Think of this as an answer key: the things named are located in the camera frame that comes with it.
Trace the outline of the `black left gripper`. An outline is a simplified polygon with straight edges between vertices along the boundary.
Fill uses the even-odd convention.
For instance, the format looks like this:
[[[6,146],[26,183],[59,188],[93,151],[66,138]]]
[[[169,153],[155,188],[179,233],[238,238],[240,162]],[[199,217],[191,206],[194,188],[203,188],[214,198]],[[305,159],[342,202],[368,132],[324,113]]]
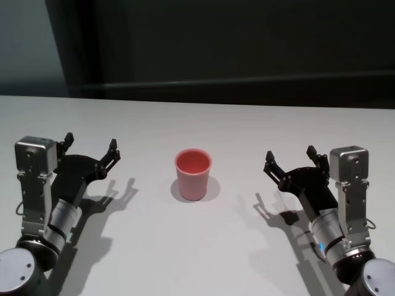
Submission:
[[[73,133],[68,132],[63,141],[57,142],[57,157],[62,158],[72,144]],[[52,206],[63,200],[79,207],[88,185],[97,179],[105,179],[119,160],[116,139],[111,140],[107,153],[100,161],[84,155],[66,155],[56,169],[51,185]]]

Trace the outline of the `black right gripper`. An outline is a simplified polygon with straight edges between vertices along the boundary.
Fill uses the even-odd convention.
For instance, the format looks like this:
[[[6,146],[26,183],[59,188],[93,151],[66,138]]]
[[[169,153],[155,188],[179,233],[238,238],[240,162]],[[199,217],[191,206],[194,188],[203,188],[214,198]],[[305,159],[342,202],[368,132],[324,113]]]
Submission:
[[[285,173],[276,163],[269,150],[265,157],[264,173],[277,185],[281,192],[295,195],[309,220],[320,216],[323,210],[338,207],[328,188],[329,161],[326,154],[318,154],[314,146],[308,146],[306,154],[315,167],[302,167]]]

